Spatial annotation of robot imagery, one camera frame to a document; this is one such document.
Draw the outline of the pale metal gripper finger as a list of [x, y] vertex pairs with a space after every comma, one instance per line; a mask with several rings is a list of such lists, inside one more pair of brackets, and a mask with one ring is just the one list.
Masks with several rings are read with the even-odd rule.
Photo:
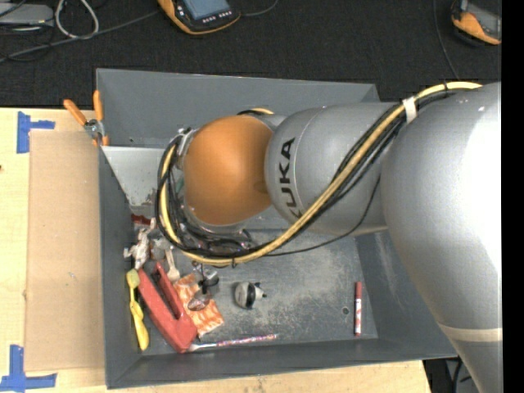
[[198, 283], [201, 293], [205, 296], [214, 296], [219, 291], [219, 274], [214, 268], [202, 268]]

